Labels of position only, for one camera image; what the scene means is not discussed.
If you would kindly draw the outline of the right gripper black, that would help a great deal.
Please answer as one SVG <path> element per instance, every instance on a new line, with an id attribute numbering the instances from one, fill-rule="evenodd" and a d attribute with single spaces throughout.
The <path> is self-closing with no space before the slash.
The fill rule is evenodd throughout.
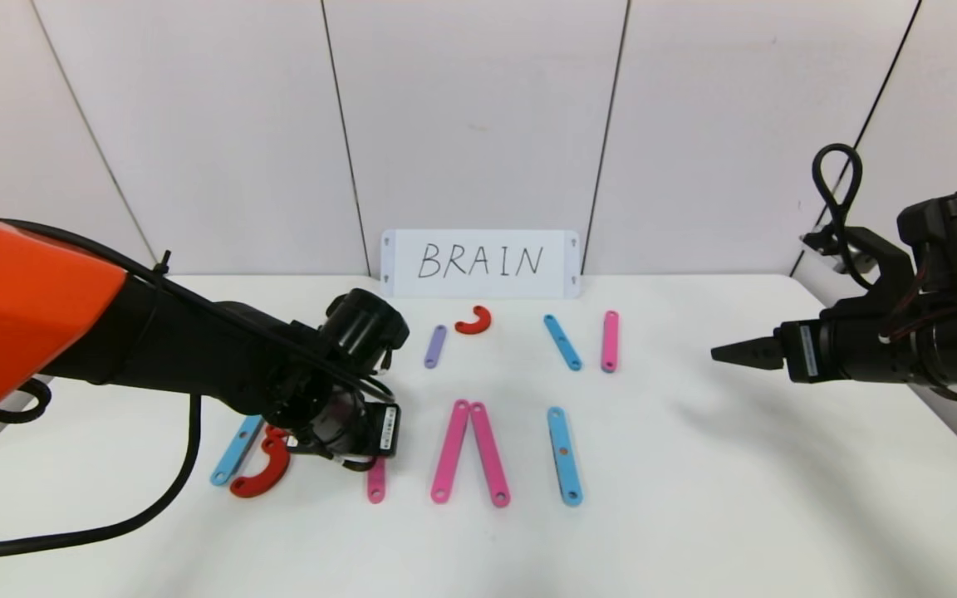
<path id="1" fill-rule="evenodd" d="M 874 317 L 785 322 L 779 339 L 767 336 L 718 346 L 710 349 L 710 356 L 752 370 L 782 370 L 786 364 L 790 380 L 801 384 L 914 383 L 914 348 L 910 341 L 881 343 L 881 325 Z"/>

